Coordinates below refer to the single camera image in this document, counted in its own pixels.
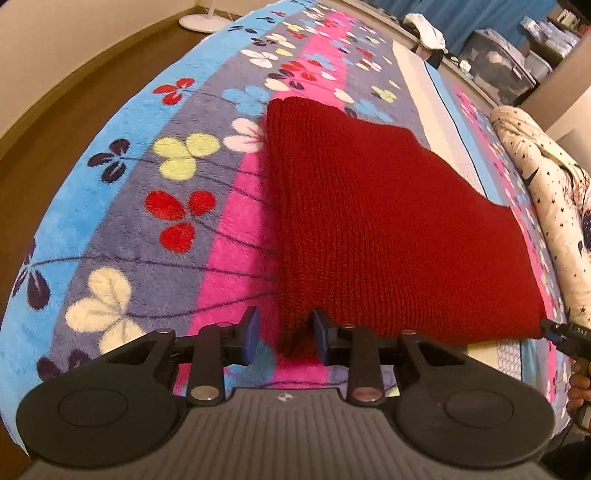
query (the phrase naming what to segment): red flower pattern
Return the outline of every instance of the red flower pattern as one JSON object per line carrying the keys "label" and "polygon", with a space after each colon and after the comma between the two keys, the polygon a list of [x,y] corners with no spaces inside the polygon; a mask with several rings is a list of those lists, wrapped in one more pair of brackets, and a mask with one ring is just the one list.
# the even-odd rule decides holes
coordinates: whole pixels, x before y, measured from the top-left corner
{"label": "red flower pattern", "polygon": [[152,93],[164,93],[162,103],[165,105],[176,105],[183,98],[183,90],[195,83],[193,79],[178,79],[175,85],[160,85]]}
{"label": "red flower pattern", "polygon": [[[308,63],[312,65],[316,65],[317,67],[322,67],[322,65],[315,61],[315,60],[308,60]],[[302,65],[299,61],[291,61],[289,63],[284,63],[281,65],[282,69],[289,70],[290,72],[297,72],[300,74],[304,80],[309,80],[311,82],[316,81],[316,77],[312,75],[312,73],[306,68],[305,65]]]}
{"label": "red flower pattern", "polygon": [[369,60],[374,59],[374,54],[371,53],[369,50],[365,50],[364,48],[361,48],[361,47],[357,47],[357,50],[359,50],[361,52],[361,55],[363,55],[366,59],[369,59]]}
{"label": "red flower pattern", "polygon": [[160,244],[178,254],[188,252],[195,239],[195,227],[185,220],[187,210],[193,217],[209,212],[216,206],[216,198],[207,190],[198,190],[189,196],[187,209],[171,194],[162,190],[150,192],[145,200],[146,210],[156,218],[178,222],[160,233]]}
{"label": "red flower pattern", "polygon": [[290,33],[292,37],[294,37],[298,40],[302,40],[302,39],[308,37],[308,35],[304,35],[303,33],[298,33],[298,32],[292,32],[291,30],[288,30],[287,32]]}
{"label": "red flower pattern", "polygon": [[339,26],[337,22],[331,20],[330,18],[323,18],[322,20],[320,20],[320,23],[323,24],[325,27],[329,28],[336,28]]}

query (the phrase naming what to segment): white wall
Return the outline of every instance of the white wall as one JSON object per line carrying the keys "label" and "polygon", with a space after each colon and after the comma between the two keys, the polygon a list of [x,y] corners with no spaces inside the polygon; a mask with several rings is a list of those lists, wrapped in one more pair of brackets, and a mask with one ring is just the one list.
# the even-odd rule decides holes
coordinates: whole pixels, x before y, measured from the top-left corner
{"label": "white wall", "polygon": [[9,0],[0,8],[0,137],[70,73],[195,0]]}
{"label": "white wall", "polygon": [[591,87],[585,90],[579,99],[566,110],[564,115],[546,130],[546,133],[552,139],[558,140],[573,128],[576,128],[583,136],[587,137],[591,145]]}
{"label": "white wall", "polygon": [[548,131],[590,87],[591,35],[585,35],[521,107]]}
{"label": "white wall", "polygon": [[[216,10],[236,15],[246,15],[274,1],[277,0],[215,0],[215,3]],[[197,0],[197,4],[203,7],[209,7],[212,4],[212,0]]]}

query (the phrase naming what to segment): hand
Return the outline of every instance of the hand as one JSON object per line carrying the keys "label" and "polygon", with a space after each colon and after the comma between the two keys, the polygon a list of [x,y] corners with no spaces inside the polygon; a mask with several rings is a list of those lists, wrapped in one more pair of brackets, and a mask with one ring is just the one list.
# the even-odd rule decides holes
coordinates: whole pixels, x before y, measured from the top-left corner
{"label": "hand", "polygon": [[591,364],[588,364],[588,372],[581,372],[583,366],[587,364],[586,361],[578,359],[573,365],[573,374],[569,378],[571,385],[568,393],[569,402],[566,404],[566,410],[572,415],[577,408],[583,406],[585,400],[591,401],[591,390],[587,390],[591,381]]}

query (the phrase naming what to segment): knit fabric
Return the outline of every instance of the knit fabric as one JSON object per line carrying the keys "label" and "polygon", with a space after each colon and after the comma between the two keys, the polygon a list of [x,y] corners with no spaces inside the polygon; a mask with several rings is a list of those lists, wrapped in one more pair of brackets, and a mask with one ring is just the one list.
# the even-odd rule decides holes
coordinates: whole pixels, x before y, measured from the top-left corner
{"label": "knit fabric", "polygon": [[302,98],[267,118],[284,350],[307,316],[448,344],[541,336],[544,305],[507,207],[474,191],[405,129]]}

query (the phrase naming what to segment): fan stand base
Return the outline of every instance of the fan stand base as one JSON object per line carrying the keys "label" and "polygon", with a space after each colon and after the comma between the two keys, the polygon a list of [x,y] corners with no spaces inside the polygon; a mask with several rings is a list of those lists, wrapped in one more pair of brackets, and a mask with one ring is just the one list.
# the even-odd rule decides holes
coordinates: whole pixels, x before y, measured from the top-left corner
{"label": "fan stand base", "polygon": [[231,22],[218,15],[185,15],[178,20],[181,27],[194,32],[213,33],[228,26]]}

